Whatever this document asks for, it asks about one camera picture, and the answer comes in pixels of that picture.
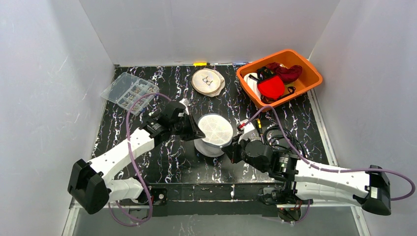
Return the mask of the bright red bra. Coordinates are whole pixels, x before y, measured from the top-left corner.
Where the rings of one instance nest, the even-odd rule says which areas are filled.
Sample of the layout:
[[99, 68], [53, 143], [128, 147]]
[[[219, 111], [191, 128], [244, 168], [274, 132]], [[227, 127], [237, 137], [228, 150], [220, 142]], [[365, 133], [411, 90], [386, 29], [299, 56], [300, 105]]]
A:
[[285, 91], [285, 85], [279, 76], [262, 80], [257, 88], [262, 96], [272, 100], [278, 100]]

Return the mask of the dark red bra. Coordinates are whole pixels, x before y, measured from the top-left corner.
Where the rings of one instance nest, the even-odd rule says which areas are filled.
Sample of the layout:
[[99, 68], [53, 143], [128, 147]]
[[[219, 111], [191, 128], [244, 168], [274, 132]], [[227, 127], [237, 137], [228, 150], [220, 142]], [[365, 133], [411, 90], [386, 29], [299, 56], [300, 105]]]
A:
[[296, 81], [303, 72], [303, 68], [300, 65], [285, 67], [283, 64], [277, 62], [267, 64], [266, 68], [276, 74], [284, 83]]

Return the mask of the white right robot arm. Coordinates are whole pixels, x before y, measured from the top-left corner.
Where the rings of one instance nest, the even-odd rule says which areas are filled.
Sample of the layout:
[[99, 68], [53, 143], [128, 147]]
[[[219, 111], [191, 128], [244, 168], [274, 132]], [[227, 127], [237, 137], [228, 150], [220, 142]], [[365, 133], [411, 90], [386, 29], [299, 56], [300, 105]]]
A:
[[286, 192], [306, 201], [350, 203], [382, 216], [391, 215], [390, 181], [382, 169], [364, 171], [306, 163], [294, 154], [278, 154], [259, 140], [236, 141], [222, 147], [232, 163], [244, 161], [270, 178], [289, 185]]

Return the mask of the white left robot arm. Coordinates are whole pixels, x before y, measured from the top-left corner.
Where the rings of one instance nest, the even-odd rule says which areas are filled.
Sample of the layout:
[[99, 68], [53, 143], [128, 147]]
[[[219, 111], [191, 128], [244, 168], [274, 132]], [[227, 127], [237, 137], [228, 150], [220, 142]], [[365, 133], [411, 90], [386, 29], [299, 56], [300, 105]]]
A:
[[139, 177], [115, 180], [114, 176], [142, 154], [153, 150], [173, 135], [183, 141], [205, 137], [188, 110], [189, 101], [170, 101], [162, 112], [148, 117], [125, 140], [99, 157], [73, 164], [68, 193], [88, 214], [95, 214], [110, 202], [138, 199], [147, 191]]

